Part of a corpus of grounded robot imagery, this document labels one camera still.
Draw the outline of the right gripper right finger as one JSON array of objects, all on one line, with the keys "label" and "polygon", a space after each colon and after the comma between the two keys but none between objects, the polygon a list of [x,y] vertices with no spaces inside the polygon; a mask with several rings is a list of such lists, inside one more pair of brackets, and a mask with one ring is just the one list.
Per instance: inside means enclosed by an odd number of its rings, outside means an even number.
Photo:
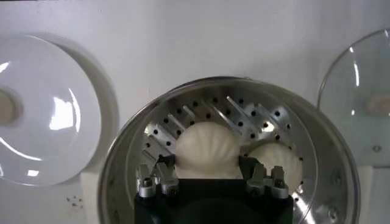
[{"label": "right gripper right finger", "polygon": [[271,174],[267,174],[265,166],[256,158],[239,157],[239,168],[246,181],[249,194],[261,197],[269,194],[272,198],[286,199],[289,197],[289,187],[285,183],[285,172],[282,166],[274,166]]}]

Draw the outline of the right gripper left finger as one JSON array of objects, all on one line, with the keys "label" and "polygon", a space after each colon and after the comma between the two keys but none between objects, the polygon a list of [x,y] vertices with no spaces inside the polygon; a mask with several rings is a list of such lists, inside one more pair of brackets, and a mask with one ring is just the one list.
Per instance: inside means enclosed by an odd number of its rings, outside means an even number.
[{"label": "right gripper left finger", "polygon": [[146,164],[138,166],[136,169],[136,188],[139,197],[156,196],[158,186],[163,195],[169,197],[176,195],[179,181],[173,171],[175,160],[175,155],[160,155],[151,170]]}]

